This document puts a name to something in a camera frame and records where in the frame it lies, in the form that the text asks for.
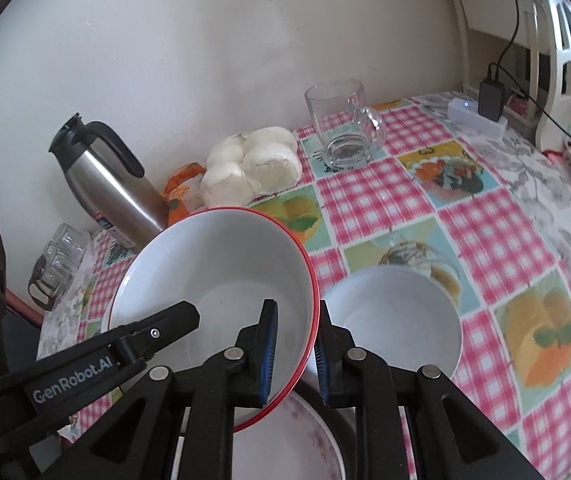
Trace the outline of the small white bowl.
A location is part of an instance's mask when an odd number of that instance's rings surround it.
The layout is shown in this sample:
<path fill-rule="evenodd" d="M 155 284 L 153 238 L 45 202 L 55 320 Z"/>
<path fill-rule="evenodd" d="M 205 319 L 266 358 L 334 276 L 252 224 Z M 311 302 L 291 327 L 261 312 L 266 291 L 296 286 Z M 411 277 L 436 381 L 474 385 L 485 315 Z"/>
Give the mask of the small white bowl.
<path fill-rule="evenodd" d="M 462 353 L 459 314 L 445 288 L 408 266 L 371 266 L 323 295 L 333 324 L 389 365 L 437 366 L 450 377 Z"/>

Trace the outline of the floral rimmed round plate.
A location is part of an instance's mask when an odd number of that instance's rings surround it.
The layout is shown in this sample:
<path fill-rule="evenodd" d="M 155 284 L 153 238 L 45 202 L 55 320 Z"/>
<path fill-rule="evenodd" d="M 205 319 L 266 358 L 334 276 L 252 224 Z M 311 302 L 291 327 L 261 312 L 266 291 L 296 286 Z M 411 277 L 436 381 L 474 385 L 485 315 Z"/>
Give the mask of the floral rimmed round plate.
<path fill-rule="evenodd" d="M 234 437 L 235 479 L 346 477 L 339 443 L 302 396 L 289 394 L 269 415 Z"/>

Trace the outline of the strawberry pattern red-rim bowl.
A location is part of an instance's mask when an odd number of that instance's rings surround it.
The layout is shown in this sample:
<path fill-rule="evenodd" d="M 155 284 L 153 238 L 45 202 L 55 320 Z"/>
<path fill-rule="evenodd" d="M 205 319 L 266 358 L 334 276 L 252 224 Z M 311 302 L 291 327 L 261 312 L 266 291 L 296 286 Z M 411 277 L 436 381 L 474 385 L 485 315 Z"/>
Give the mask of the strawberry pattern red-rim bowl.
<path fill-rule="evenodd" d="M 235 428 L 251 427 L 302 377 L 320 318 L 320 290 L 303 244 L 280 221 L 240 207 L 191 214 L 139 252 L 103 316 L 107 330 L 140 321 L 186 300 L 200 325 L 156 353 L 175 372 L 231 347 L 241 328 L 258 322 L 267 299 L 278 306 L 272 388 L 264 408 L 239 408 Z"/>

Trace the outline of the stainless steel round tray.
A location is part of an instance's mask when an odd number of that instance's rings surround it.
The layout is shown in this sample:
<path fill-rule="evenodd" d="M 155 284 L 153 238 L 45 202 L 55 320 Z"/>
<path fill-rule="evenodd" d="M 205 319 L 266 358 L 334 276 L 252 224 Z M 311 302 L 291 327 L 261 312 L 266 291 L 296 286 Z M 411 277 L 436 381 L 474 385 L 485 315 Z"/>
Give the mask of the stainless steel round tray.
<path fill-rule="evenodd" d="M 322 402 L 319 392 L 306 382 L 300 380 L 294 391 L 320 416 L 328 427 L 341 452 L 344 464 L 345 478 L 356 478 L 356 436 L 355 430 L 338 411 L 327 408 Z"/>

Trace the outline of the tray of small glasses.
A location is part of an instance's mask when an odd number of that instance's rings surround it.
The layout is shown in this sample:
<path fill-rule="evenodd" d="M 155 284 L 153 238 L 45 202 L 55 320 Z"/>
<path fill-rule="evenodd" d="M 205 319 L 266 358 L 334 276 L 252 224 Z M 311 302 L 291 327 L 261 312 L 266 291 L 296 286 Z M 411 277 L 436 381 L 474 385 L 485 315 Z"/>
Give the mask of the tray of small glasses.
<path fill-rule="evenodd" d="M 28 294 L 41 309 L 51 311 L 57 299 L 72 284 L 90 244 L 87 231 L 60 224 L 33 266 Z"/>

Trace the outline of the orange snack packet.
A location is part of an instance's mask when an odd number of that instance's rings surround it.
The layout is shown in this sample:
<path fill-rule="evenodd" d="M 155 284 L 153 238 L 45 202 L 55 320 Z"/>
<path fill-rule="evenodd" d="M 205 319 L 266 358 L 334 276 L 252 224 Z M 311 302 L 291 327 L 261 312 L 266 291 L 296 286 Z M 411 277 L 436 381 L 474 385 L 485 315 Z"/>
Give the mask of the orange snack packet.
<path fill-rule="evenodd" d="M 167 226 L 172 226 L 204 207 L 200 187 L 205 172 L 205 168 L 198 162 L 189 162 L 168 178 L 163 191 L 168 206 Z"/>

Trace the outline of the checkered fruit tablecloth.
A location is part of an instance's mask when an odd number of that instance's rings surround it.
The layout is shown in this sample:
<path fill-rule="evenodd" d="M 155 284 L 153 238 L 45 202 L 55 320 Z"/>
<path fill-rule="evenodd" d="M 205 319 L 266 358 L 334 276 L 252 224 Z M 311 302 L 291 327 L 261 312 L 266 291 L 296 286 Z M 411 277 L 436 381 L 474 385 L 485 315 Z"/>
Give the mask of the checkered fruit tablecloth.
<path fill-rule="evenodd" d="M 367 167 L 335 172 L 311 127 L 303 175 L 258 210 L 284 222 L 320 289 L 376 264 L 443 286 L 462 326 L 457 386 L 548 479 L 571 479 L 571 176 L 513 131 L 446 116 L 447 94 L 389 104 Z"/>

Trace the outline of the bag of white steamed buns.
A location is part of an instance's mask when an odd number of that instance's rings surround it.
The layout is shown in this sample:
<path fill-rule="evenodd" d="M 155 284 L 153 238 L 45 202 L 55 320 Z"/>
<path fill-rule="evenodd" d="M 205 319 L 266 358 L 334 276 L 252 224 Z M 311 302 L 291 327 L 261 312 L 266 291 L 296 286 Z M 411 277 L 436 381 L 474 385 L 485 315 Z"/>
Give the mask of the bag of white steamed buns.
<path fill-rule="evenodd" d="M 208 153 L 200 193 L 206 207 L 246 206 L 293 188 L 303 177 L 294 134 L 266 127 L 227 136 Z"/>

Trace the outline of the stainless steel thermos jug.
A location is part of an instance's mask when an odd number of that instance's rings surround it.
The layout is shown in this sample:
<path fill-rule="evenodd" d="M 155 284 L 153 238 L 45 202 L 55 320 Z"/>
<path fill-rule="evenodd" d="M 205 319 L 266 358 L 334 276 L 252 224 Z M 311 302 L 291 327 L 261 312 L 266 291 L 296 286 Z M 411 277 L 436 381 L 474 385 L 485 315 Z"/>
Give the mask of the stainless steel thermos jug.
<path fill-rule="evenodd" d="M 104 122 L 73 115 L 51 141 L 80 206 L 118 243 L 140 252 L 167 227 L 168 206 L 144 166 Z"/>

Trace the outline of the clear glass mug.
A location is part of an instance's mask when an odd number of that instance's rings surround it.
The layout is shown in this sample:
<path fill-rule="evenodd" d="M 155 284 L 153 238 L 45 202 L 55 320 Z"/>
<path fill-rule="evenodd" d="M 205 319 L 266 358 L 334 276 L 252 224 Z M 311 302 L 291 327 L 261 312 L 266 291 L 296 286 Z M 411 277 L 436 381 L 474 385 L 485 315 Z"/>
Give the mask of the clear glass mug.
<path fill-rule="evenodd" d="M 378 110 L 366 103 L 357 79 L 314 84 L 305 101 L 321 145 L 321 157 L 332 170 L 365 166 L 385 143 L 387 129 Z"/>

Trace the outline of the white power strip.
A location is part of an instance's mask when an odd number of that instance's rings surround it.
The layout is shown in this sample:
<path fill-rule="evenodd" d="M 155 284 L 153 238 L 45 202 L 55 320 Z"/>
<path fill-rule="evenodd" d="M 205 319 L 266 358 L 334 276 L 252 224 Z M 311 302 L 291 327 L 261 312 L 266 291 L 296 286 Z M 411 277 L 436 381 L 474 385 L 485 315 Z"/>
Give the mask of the white power strip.
<path fill-rule="evenodd" d="M 506 117 L 500 116 L 497 122 L 493 122 L 479 114 L 478 102 L 468 99 L 452 99 L 447 105 L 447 118 L 454 124 L 474 130 L 491 140 L 500 140 L 508 127 Z"/>

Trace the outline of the black charger plug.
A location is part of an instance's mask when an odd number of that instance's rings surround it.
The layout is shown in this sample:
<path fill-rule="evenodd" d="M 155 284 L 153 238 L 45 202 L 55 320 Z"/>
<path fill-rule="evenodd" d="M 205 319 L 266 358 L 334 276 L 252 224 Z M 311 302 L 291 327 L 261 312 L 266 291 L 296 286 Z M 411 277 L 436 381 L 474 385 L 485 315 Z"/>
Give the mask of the black charger plug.
<path fill-rule="evenodd" d="M 499 122 L 505 105 L 506 88 L 489 64 L 486 77 L 479 84 L 479 114 L 492 122 Z"/>

